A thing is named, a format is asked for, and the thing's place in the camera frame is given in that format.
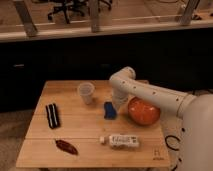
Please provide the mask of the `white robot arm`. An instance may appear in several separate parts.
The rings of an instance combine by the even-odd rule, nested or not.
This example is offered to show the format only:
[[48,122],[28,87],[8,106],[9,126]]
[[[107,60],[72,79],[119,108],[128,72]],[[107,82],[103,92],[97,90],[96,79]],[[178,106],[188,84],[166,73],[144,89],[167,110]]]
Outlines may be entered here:
[[131,67],[112,74],[112,101],[119,109],[131,94],[182,119],[177,171],[213,171],[213,94],[200,96],[135,80]]

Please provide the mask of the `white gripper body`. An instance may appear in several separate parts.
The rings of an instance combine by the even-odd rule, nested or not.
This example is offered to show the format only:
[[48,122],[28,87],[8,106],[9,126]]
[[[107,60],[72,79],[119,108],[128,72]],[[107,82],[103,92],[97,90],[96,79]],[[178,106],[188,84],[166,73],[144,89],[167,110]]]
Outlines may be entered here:
[[116,112],[128,101],[128,94],[117,89],[112,91],[112,104]]

